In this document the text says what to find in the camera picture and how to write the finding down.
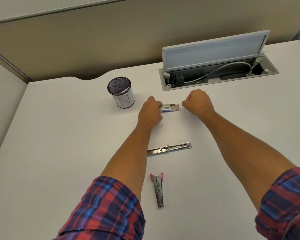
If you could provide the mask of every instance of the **hand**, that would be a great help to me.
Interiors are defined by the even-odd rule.
[[[190,92],[182,106],[196,115],[202,122],[214,113],[214,107],[206,92],[197,89]]]
[[[162,120],[162,111],[159,109],[161,105],[162,102],[156,101],[154,97],[150,96],[139,112],[138,125],[152,129],[159,124]]]

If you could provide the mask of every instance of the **person's left hand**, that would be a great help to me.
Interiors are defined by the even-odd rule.
[[[162,111],[159,109],[161,105],[162,102],[156,101],[154,97],[150,96],[139,112],[138,125],[152,129],[159,124],[162,120]]]

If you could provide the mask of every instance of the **plaid sleeve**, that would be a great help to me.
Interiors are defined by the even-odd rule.
[[[112,177],[97,177],[55,240],[142,239],[145,219],[132,191]]]
[[[272,184],[255,222],[257,231],[268,239],[300,239],[300,168],[285,171]]]

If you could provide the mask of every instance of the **person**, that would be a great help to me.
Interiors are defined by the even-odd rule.
[[[160,101],[149,97],[136,128],[60,229],[56,240],[142,239],[141,190],[152,129],[162,120]],[[300,239],[300,168],[274,148],[219,115],[209,96],[194,90],[182,105],[214,137],[258,214],[256,229],[268,239]]]

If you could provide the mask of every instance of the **gray lid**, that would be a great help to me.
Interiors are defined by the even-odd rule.
[[[163,69],[168,72],[257,57],[269,33],[264,30],[164,47]]]

